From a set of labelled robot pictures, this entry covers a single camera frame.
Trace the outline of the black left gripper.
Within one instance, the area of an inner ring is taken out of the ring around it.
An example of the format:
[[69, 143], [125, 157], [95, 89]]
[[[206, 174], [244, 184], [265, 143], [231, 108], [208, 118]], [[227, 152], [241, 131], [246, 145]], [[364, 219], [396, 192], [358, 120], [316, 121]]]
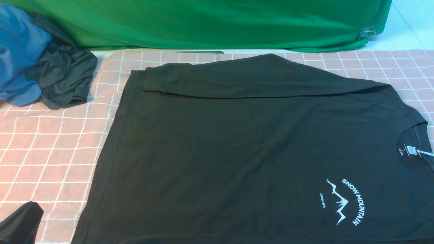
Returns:
[[37, 202], [29, 201], [0, 223], [1, 244], [35, 244], [44, 210]]

